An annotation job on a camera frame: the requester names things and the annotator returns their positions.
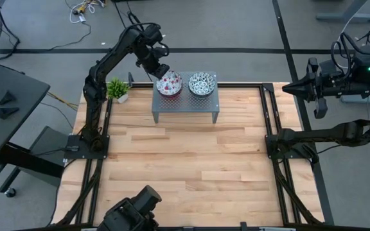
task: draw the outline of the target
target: black desk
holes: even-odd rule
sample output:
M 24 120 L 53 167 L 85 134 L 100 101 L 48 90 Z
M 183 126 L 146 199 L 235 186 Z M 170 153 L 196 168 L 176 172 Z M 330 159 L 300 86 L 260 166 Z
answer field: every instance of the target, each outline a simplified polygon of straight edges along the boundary
M 15 97 L 15 101 L 8 102 L 3 106 L 18 107 L 19 111 L 10 115 L 7 119 L 0 119 L 0 172 L 6 164 L 13 164 L 43 173 L 45 175 L 60 178 L 63 165 L 38 158 L 31 154 L 31 151 L 12 144 L 9 140 L 21 127 L 23 122 L 33 112 L 37 105 L 46 95 L 49 85 L 30 78 L 24 74 L 0 66 L 0 90 L 9 90 Z M 9 186 L 15 176 L 10 176 L 8 182 L 3 186 Z

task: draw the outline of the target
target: butcher block table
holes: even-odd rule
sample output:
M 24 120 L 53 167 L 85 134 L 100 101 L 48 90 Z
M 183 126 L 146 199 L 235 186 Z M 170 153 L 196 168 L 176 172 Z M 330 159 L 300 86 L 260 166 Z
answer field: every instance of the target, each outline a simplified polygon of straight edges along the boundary
M 300 130 L 294 98 L 281 90 L 285 84 L 274 83 L 281 124 Z M 259 88 L 220 87 L 216 124 L 207 113 L 161 114 L 155 124 L 152 88 L 133 88 L 128 95 L 124 104 L 114 101 L 112 106 L 109 155 L 102 167 L 94 225 L 99 225 L 117 202 L 135 196 L 146 185 L 163 199 L 154 210 L 160 227 L 238 227 L 241 221 L 251 227 L 283 225 L 265 147 L 267 131 Z M 74 133 L 85 124 L 86 109 L 81 97 Z M 54 223 L 79 196 L 85 161 L 74 161 L 62 175 Z M 297 195 L 323 221 L 309 162 L 289 162 Z M 90 200 L 88 195 L 82 222 L 87 221 Z M 285 200 L 293 222 L 286 193 Z

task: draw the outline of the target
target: potted plant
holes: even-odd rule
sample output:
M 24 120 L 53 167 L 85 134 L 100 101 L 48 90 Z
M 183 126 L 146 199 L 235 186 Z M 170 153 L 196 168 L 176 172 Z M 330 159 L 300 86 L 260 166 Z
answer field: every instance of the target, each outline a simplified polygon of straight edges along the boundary
M 107 84 L 108 97 L 116 98 L 118 103 L 123 103 L 128 99 L 128 84 L 115 78 Z

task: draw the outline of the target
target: perforated metal stand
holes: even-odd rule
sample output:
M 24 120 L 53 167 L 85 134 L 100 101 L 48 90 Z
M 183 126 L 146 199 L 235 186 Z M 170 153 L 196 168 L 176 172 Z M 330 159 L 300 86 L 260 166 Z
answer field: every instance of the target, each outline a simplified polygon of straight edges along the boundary
M 155 123 L 159 122 L 160 112 L 211 112 L 212 123 L 216 123 L 219 114 L 219 95 L 218 82 L 216 81 L 216 73 L 204 71 L 210 74 L 215 79 L 215 88 L 209 96 L 204 98 L 193 95 L 189 91 L 188 81 L 195 72 L 178 72 L 182 77 L 182 92 L 175 97 L 166 98 L 162 96 L 154 83 L 154 91 L 152 94 L 152 115 Z

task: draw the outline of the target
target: red patterned bowl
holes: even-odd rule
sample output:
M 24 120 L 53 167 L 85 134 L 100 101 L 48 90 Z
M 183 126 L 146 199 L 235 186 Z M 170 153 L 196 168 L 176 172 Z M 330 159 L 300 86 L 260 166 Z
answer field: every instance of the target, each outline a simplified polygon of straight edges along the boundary
M 168 71 L 156 84 L 161 95 L 174 97 L 181 93 L 182 77 L 175 71 Z

